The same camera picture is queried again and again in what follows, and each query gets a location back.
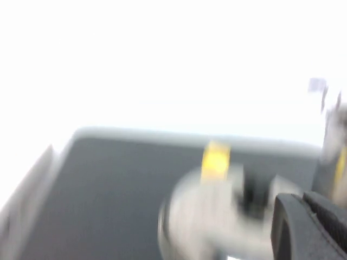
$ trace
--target yellow object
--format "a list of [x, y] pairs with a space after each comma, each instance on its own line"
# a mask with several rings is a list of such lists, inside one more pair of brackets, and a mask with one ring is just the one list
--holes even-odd
[[225, 179], [229, 169], [230, 147], [211, 142], [204, 151], [201, 180]]
[[334, 177], [334, 189], [337, 187], [337, 185], [342, 179], [342, 175], [346, 165], [346, 157], [347, 157], [347, 148], [343, 147], [340, 153], [340, 157], [338, 158], [338, 161], [336, 164], [335, 177]]

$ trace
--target dark gray tray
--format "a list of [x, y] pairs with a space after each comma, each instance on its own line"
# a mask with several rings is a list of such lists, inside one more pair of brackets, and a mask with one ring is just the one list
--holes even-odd
[[[80, 131], [53, 167], [49, 192], [17, 259], [160, 259], [159, 207], [179, 178], [200, 166], [210, 139], [146, 131]], [[295, 146], [285, 144], [277, 149], [266, 141], [255, 145], [246, 139], [234, 143], [230, 138], [214, 139], [235, 144], [232, 162], [271, 170], [305, 190], [311, 188], [317, 156], [303, 154], [312, 147], [296, 152]]]

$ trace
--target yellow tag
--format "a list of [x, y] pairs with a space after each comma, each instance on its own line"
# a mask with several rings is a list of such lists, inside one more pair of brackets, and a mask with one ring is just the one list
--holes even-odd
[[347, 148], [343, 147], [340, 153], [340, 157], [336, 164], [335, 169], [335, 177], [334, 177], [334, 188], [339, 184], [342, 179], [343, 172], [345, 170], [346, 165], [346, 157], [347, 157]]
[[230, 147], [211, 142], [202, 157], [201, 180], [225, 179], [229, 162]]

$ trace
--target gray surface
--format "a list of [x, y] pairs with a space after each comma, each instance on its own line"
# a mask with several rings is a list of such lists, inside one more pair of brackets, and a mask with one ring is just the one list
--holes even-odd
[[[39, 214], [22, 260], [160, 259], [160, 204], [201, 164], [203, 147], [82, 138]], [[270, 169], [310, 189], [316, 160], [233, 149], [232, 161]]]

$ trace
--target blurry object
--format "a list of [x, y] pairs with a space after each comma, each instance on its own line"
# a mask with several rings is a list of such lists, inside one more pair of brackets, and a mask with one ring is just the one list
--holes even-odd
[[347, 145], [347, 106], [341, 104], [341, 92], [336, 105], [327, 111], [322, 154], [313, 182], [313, 190], [339, 201], [344, 195], [340, 182], [345, 175]]
[[272, 259], [274, 201], [282, 192], [301, 193], [258, 167], [231, 164], [226, 178], [208, 180], [203, 168], [188, 173], [159, 213], [164, 260]]
[[309, 81], [309, 92], [318, 92], [322, 94], [322, 101], [320, 106], [320, 112], [322, 113], [325, 108], [325, 98], [328, 91], [328, 85], [323, 78], [313, 77]]
[[323, 93], [328, 89], [327, 82], [324, 78], [313, 77], [309, 81], [309, 92]]

